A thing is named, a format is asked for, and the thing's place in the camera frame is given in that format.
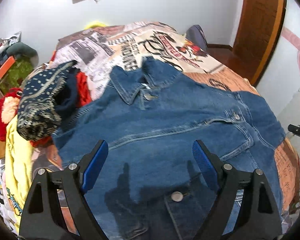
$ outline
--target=denim jacket collar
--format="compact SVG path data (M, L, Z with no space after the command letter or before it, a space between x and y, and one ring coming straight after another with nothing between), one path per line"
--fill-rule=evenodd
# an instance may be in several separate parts
M172 84L176 77L182 73L171 65L155 60L153 57L145 57L142 67L125 71L119 66L115 66L110 73L111 82L115 89L128 105L132 105L134 98L141 88L151 89L165 87Z

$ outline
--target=blue gripper pad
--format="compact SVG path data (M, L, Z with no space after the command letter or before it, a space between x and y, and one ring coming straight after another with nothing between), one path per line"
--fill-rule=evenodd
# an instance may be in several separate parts
M192 145L192 154L209 189L217 193L220 189L217 172L197 141Z
M83 193L86 194L88 190L92 189L94 184L96 183L103 164L108 157L108 150L108 144L106 143L106 141L103 141L83 175L83 183L81 187Z

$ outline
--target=wooden floor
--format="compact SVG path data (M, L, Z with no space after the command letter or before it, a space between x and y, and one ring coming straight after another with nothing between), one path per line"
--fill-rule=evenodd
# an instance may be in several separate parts
M254 72L229 49L208 48L208 53L223 65L251 81Z

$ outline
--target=baseboard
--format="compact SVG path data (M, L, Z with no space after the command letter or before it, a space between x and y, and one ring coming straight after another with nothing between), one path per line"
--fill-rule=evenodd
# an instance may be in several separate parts
M210 44L208 43L208 49L229 49L233 50L233 48L230 45L223 45L223 44Z

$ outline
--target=silver screw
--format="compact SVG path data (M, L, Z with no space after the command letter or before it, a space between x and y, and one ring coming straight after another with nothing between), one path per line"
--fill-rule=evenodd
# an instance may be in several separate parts
M76 169L78 167L78 165L76 164L76 163L71 163L70 165L69 165L69 169L71 169L71 170L74 170L74 169Z
M43 168L41 168L40 170L38 170L38 174L39 174L39 175L42 175L42 174L44 174L45 172L46 172L46 170L43 169Z
M229 171L232 169L232 165L229 163L226 163L225 165L223 165L223 167L225 168L225 170Z
M261 169L256 169L256 174L262 175L262 174L263 174L263 170L261 170Z

